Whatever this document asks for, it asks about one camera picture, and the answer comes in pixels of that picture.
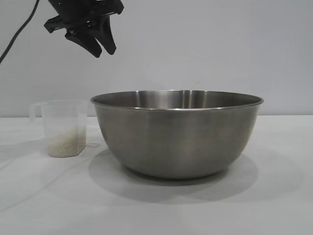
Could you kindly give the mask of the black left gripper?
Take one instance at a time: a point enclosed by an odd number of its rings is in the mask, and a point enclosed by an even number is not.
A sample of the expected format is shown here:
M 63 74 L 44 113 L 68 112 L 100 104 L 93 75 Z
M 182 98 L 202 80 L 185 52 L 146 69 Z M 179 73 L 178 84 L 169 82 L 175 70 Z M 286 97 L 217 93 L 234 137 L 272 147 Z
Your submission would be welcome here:
M 111 31 L 109 15 L 121 14 L 124 5 L 120 0 L 50 0 L 58 16 L 46 21 L 44 27 L 49 33 L 58 29 L 76 29 L 87 22 L 93 22 L 92 35 L 85 32 L 67 31 L 65 38 L 99 58 L 102 49 L 113 55 L 116 45 Z

